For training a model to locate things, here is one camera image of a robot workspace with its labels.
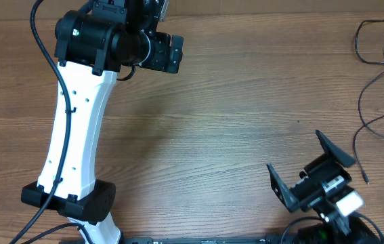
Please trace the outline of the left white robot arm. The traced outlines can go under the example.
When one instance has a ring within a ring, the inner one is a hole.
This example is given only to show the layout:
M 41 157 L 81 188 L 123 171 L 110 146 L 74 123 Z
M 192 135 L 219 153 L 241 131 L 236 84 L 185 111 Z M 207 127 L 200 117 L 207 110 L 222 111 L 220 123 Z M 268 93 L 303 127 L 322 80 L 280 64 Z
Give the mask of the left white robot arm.
M 46 60 L 58 78 L 58 99 L 46 162 L 21 200 L 68 219 L 82 243 L 123 243 L 110 210 L 116 187 L 95 176 L 104 111 L 119 72 L 145 68 L 175 74 L 184 40 L 157 31 L 168 0 L 89 1 L 55 27 Z

